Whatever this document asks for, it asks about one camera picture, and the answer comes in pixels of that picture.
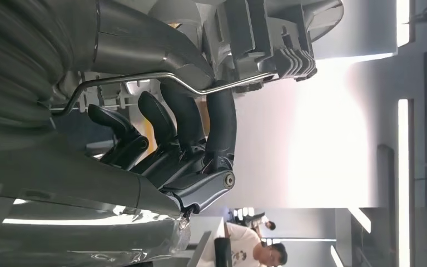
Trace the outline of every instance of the ceiling light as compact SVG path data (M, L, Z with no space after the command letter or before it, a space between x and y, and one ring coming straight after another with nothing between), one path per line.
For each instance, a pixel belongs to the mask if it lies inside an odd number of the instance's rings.
M409 101L399 100L399 266L410 267Z
M358 207L348 208L349 212L356 218L356 220L363 226L363 228L371 233L371 220L364 214L364 212Z
M15 199L14 200L14 205L20 205L20 204L25 204L25 203L27 203L28 201L27 200L24 200L24 199Z
M333 260L335 261L336 267L344 267L343 262L341 261L340 257L338 256L338 253L336 252L335 247L331 246L330 250L331 250L331 256L333 257Z
M397 46L410 42L410 0L397 0Z

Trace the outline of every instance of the white wall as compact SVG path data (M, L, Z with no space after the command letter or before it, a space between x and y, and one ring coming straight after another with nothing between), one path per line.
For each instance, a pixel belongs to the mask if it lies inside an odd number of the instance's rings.
M236 101L236 185L214 207L377 206L377 145L396 150L406 97L415 99L415 171L424 176L423 53L318 67L308 81L277 81Z
M265 238L335 239L335 209L255 209L276 224L271 231L261 226Z

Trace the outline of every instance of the metal rod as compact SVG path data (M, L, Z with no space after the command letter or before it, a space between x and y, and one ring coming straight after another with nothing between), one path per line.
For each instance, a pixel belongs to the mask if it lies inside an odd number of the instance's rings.
M132 104L125 104L125 106L126 107L130 107L130 106L135 106L135 105L137 105L137 104L134 104L134 103L132 103ZM112 108L112 107L121 107L120 105L102 105L101 107L107 107L107 108ZM52 108L50 108L50 110L64 110L64 107L52 107ZM79 108L78 107L73 107L73 110L79 110Z
M132 81L139 81L139 80L150 80L150 79L171 79L182 85L190 94L194 94L197 96L203 96L208 95L210 93L220 92L222 90L230 89L236 86L245 85L254 81L262 80L266 77L275 75L273 72L268 73L262 73L256 76L252 76L240 81L228 83L226 85L217 86L211 89L206 90L197 90L189 86L186 82L184 82L182 79L180 79L177 75L171 72L153 72L153 73L144 73L144 74L136 74L136 75L125 75L125 76L119 76L119 77L110 77L110 78L103 78L103 79L97 79L97 80L90 80L81 83L76 87L75 91L73 92L73 95L68 101L68 104L64 107L61 111L52 112L53 116L64 116L69 114L73 107L75 106L77 100L81 96L82 92L89 88L89 87L95 87L100 85L110 85L113 83L121 83L121 82L132 82Z

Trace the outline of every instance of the curved metal tube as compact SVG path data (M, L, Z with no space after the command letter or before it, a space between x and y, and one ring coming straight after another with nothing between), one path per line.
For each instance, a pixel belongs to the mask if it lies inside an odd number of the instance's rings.
M210 93L220 92L220 91L223 91L225 89L230 89L230 88L233 88L236 86L245 85L245 84L248 84L250 82L258 81L258 80L264 79L264 78L272 76L272 75L275 75L275 73L273 73L273 72L262 73L262 74L252 76L252 77L249 77L249 78L246 78L243 80L227 83L226 85L217 86L217 87L206 89L206 90L197 90L197 89L192 88L190 85L188 85L186 82L184 82L181 78L179 78L179 76L177 76L171 72L153 72L153 73L125 75L125 76L119 76L119 77L90 80L90 81L86 81L86 82L83 82L80 85L78 85L78 87L76 87L73 95L69 99L68 104L66 104L64 109L62 111L52 112L52 115L60 117L60 116L64 116L64 115L69 114L72 111L76 102L78 101L82 92L85 89L87 89L89 87L94 87L94 86L110 85L113 83L133 82L133 81L149 80L149 79L170 79L170 80L174 80L175 82L182 85L186 89L187 93L189 93L190 95L203 96L203 95L208 95Z

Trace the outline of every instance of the reflective metal surface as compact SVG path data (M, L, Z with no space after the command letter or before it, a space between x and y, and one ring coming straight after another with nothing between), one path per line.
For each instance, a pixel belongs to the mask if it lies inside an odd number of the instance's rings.
M90 80L81 83L78 85L78 87L75 89L73 95L71 96L70 100L68 101L68 104L64 107L62 111L53 111L53 116L64 116L71 112L74 105L76 104L76 101L79 99L82 92L89 87L93 86L101 86L101 85L110 85L113 83L121 83L121 82L133 82L133 81L140 81L140 80L149 80L149 79L168 79L173 80L185 89L185 91L191 95L194 96L204 96L208 95L210 93L220 92L226 89L231 89L236 86L240 85L246 85L251 82L256 82L259 80L263 80L264 78L270 77L275 75L275 73L267 72L262 73L256 76L252 76L240 81L231 82L226 85L217 86L214 88L206 89L206 90L197 90L195 88L192 88L190 85L188 85L185 81L183 81L179 76L175 75L171 72L153 72L153 73L144 73L144 74L135 74L135 75L125 75L125 76L118 76L118 77L110 77L110 78L104 78L104 79L97 79L97 80Z
M0 266L126 266L187 247L190 227L181 216L104 207L0 196Z

